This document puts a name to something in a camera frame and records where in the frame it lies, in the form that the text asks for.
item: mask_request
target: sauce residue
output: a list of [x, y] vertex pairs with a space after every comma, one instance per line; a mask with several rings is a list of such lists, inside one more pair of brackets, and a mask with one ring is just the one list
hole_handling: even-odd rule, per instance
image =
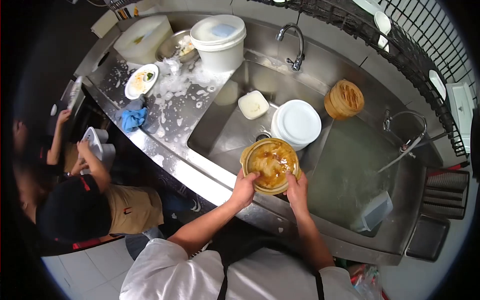
[[293, 172], [295, 165], [295, 151], [285, 147], [283, 143], [267, 143], [253, 150], [247, 166], [249, 172], [259, 172], [260, 177], [255, 183], [264, 189], [275, 189], [287, 182], [285, 173]]

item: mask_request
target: black apron strap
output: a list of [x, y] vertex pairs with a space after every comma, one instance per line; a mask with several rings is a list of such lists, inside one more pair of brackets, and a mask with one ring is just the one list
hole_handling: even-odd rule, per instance
[[[263, 231], [258, 230], [253, 226], [251, 227], [252, 228], [249, 228], [247, 231], [241, 230], [241, 232], [238, 232], [236, 229], [228, 231], [223, 230], [223, 234], [221, 233], [220, 236], [216, 236], [213, 243], [211, 243], [207, 248], [208, 250], [217, 251], [220, 254], [223, 264], [224, 277], [217, 300], [225, 300], [228, 287], [228, 267], [261, 248], [276, 250], [278, 252], [295, 257], [303, 262], [298, 252], [284, 243], [280, 238], [269, 236]], [[318, 299], [324, 300], [324, 288], [320, 273], [316, 270], [312, 270], [312, 268], [307, 264], [305, 264], [305, 267], [312, 273], [312, 275], [315, 276]]]

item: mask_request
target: bamboo steamer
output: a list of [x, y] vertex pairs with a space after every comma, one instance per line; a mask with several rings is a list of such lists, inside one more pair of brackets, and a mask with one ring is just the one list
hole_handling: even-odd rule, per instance
[[325, 109], [335, 120], [345, 120], [358, 114], [365, 104], [360, 89], [347, 80], [340, 80], [325, 95]]

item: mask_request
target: white shirt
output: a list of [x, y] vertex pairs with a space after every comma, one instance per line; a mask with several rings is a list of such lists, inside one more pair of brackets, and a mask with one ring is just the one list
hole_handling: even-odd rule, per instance
[[[315, 277], [296, 259], [271, 249], [260, 249], [228, 268], [226, 299], [318, 299]], [[320, 270], [325, 300], [361, 299], [348, 272], [337, 267]], [[168, 240], [148, 242], [121, 287], [121, 300], [216, 300], [223, 281], [216, 251], [188, 259], [185, 250]]]

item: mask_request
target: white spoon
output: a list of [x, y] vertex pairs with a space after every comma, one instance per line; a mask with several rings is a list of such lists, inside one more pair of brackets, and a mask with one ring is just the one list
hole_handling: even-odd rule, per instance
[[[392, 24], [390, 23], [390, 19], [387, 17], [387, 15], [384, 14], [383, 12], [376, 12], [375, 16], [373, 17], [373, 20], [375, 21], [375, 25], [377, 25], [377, 28], [384, 35], [388, 35], [390, 30], [392, 29]], [[388, 52], [387, 43], [388, 43], [388, 40], [384, 36], [380, 36], [380, 38], [378, 39], [378, 47]]]

